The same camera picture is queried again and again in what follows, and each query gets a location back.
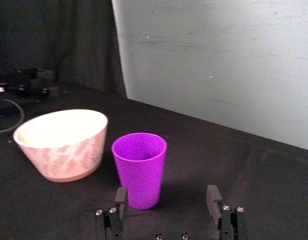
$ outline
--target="screw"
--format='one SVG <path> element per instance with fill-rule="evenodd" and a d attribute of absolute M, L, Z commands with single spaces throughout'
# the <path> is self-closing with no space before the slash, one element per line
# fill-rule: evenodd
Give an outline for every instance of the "screw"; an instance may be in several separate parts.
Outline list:
<path fill-rule="evenodd" d="M 156 240 L 163 240 L 163 239 L 164 239 L 164 236 L 163 236 L 162 234 L 159 233 L 159 234 L 156 235 L 155 239 L 156 239 Z"/>
<path fill-rule="evenodd" d="M 99 216 L 99 215 L 101 215 L 103 213 L 103 210 L 102 209 L 97 209 L 96 211 L 95 211 L 95 215 L 96 216 Z"/>
<path fill-rule="evenodd" d="M 244 208 L 242 208 L 241 206 L 238 206 L 236 210 L 240 213 L 244 212 Z"/>
<path fill-rule="evenodd" d="M 230 206 L 229 205 L 223 205 L 222 207 L 224 210 L 230 210 Z"/>
<path fill-rule="evenodd" d="M 112 213 L 115 213 L 116 212 L 116 207 L 112 206 L 110 209 L 109 209 L 109 212 L 112 214 Z"/>
<path fill-rule="evenodd" d="M 187 233 L 182 234 L 182 239 L 183 240 L 189 240 L 190 236 Z"/>

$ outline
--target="black cable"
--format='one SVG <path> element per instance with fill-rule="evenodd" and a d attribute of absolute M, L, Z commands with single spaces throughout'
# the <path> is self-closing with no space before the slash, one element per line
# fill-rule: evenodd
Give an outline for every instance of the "black cable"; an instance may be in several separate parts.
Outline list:
<path fill-rule="evenodd" d="M 15 107 L 17 107 L 17 109 L 20 112 L 20 118 L 19 118 L 18 122 L 15 125 L 13 125 L 13 126 L 11 126 L 9 128 L 0 130 L 0 134 L 1 134 L 1 133 L 6 133 L 6 132 L 9 132 L 9 131 L 12 131 L 12 130 L 16 129 L 19 125 L 21 125 L 23 123 L 24 119 L 25 119 L 25 113 L 24 113 L 23 109 L 20 107 L 20 105 L 18 105 L 16 102 L 14 102 L 12 100 L 3 99 L 3 100 L 0 100 L 0 102 L 10 102 Z"/>

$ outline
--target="white bowl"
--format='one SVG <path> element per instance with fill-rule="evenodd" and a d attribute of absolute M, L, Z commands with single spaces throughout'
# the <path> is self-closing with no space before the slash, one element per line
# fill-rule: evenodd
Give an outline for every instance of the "white bowl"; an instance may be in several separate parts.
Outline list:
<path fill-rule="evenodd" d="M 23 123 L 13 138 L 45 178 L 70 182 L 99 167 L 107 126 L 108 119 L 100 112 L 64 110 Z"/>

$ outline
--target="plastic cup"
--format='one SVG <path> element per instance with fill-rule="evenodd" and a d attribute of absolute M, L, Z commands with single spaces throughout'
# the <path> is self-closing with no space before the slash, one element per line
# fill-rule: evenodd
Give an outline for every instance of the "plastic cup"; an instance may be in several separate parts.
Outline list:
<path fill-rule="evenodd" d="M 162 137 L 145 132 L 124 135 L 113 143 L 120 183 L 127 188 L 132 208 L 145 210 L 158 203 L 167 147 Z"/>

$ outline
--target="bowl rim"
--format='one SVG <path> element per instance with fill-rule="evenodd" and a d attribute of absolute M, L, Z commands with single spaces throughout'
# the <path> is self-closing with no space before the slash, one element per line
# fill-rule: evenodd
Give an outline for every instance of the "bowl rim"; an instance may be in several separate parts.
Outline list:
<path fill-rule="evenodd" d="M 28 124 L 30 124 L 31 122 L 34 122 L 34 121 L 37 121 L 38 119 L 40 118 L 44 118 L 46 117 L 47 115 L 53 115 L 53 114 L 56 114 L 56 113 L 60 113 L 60 112 L 67 112 L 67 111 L 89 111 L 89 112 L 95 112 L 97 114 L 99 114 L 100 116 L 102 116 L 104 118 L 104 124 L 102 126 L 102 128 L 99 129 L 98 132 L 93 132 L 93 134 L 89 135 L 88 137 L 85 137 L 84 139 L 80 139 L 79 141 L 72 141 L 72 142 L 68 142 L 68 143 L 65 143 L 65 144 L 46 144 L 46 145 L 39 145 L 39 144 L 28 144 L 28 143 L 25 143 L 23 141 L 21 141 L 19 138 L 18 138 L 18 133 L 22 130 L 22 128 L 24 128 L 25 126 L 27 126 Z M 50 112 L 50 113 L 46 113 L 46 114 L 43 114 L 43 115 L 39 115 L 37 117 L 34 117 L 26 122 L 24 122 L 23 124 L 21 124 L 13 133 L 13 139 L 14 141 L 19 145 L 19 146 L 22 146 L 22 147 L 27 147 L 27 148 L 33 148 L 33 149 L 58 149 L 58 148 L 62 148 L 64 146 L 70 146 L 70 145 L 75 145 L 75 144 L 79 144 L 87 139 L 90 139 L 92 137 L 94 137 L 95 135 L 99 134 L 100 132 L 102 132 L 104 129 L 106 129 L 107 125 L 109 123 L 109 119 L 106 117 L 105 114 L 99 112 L 99 111 L 95 111 L 95 110 L 91 110 L 91 109 L 67 109 L 67 110 L 60 110 L 60 111 L 53 111 L 53 112 Z"/>

